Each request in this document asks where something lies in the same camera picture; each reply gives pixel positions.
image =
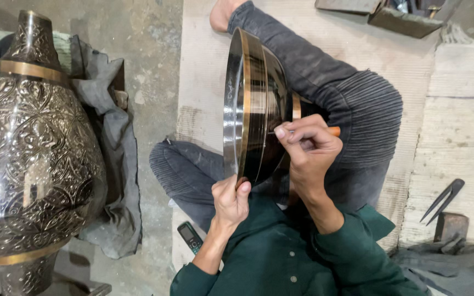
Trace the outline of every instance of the shirt sleeve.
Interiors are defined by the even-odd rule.
[[[219,276],[207,274],[193,263],[185,265],[176,274],[170,287],[170,296],[206,296]]]
[[[382,215],[377,219],[374,213],[369,215],[372,225],[358,214],[344,213],[345,223],[338,231],[327,235],[316,231],[313,235],[314,250],[330,263],[341,294],[425,295],[376,243],[374,238],[380,238],[381,228],[390,223],[392,230],[394,225]],[[379,233],[372,233],[374,226],[379,226]]]

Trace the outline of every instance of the man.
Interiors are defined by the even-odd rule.
[[[241,27],[259,37],[280,59],[294,91],[330,116],[328,123],[313,115],[275,129],[300,197],[284,211],[276,202],[286,205],[286,199],[266,195],[264,186],[252,190],[244,182],[235,190],[236,176],[219,181],[220,155],[185,142],[155,146],[156,177],[207,231],[170,294],[422,295],[376,244],[394,225],[371,206],[398,137],[398,92],[376,73],[326,55],[250,1],[218,0],[210,23],[221,32]],[[340,138],[327,126],[339,126]],[[286,197],[288,185],[278,195]]]

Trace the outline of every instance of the mobile phone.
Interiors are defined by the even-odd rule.
[[[191,251],[196,255],[197,252],[199,252],[201,246],[202,246],[202,239],[201,237],[197,234],[197,232],[193,229],[191,224],[189,222],[184,222],[182,223],[177,230],[180,233],[180,236],[186,244],[190,247]]]

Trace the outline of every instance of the ribbed jeans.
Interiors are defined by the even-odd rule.
[[[228,32],[237,27],[259,37],[283,65],[293,91],[330,113],[329,126],[341,128],[343,149],[324,180],[329,197],[352,211],[376,206],[400,128],[398,91],[378,74],[327,55],[251,1],[233,12]],[[222,156],[166,140],[155,146],[149,161],[168,196],[207,231],[215,214],[211,186],[224,176]],[[283,203],[288,185],[287,177],[270,178],[252,194],[268,193]]]

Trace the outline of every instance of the metal tongs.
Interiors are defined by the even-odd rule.
[[[455,179],[453,182],[451,182],[451,184],[449,186],[447,186],[447,188],[442,192],[440,193],[440,195],[434,200],[433,204],[429,207],[429,209],[427,210],[427,212],[425,212],[424,216],[422,217],[422,219],[420,219],[420,222],[422,222],[423,219],[425,219],[425,217],[427,217],[427,215],[429,215],[429,213],[435,209],[435,207],[444,199],[444,197],[449,194],[449,197],[447,197],[447,199],[444,201],[444,203],[438,208],[438,210],[434,213],[433,217],[431,217],[431,220],[429,220],[429,222],[427,222],[426,226],[429,225],[429,223],[431,223],[436,217],[438,217],[438,215],[445,210],[445,208],[449,205],[449,203],[455,198],[455,196],[457,195],[457,193],[460,191],[460,189],[462,189],[462,187],[464,187],[464,180],[462,179]]]

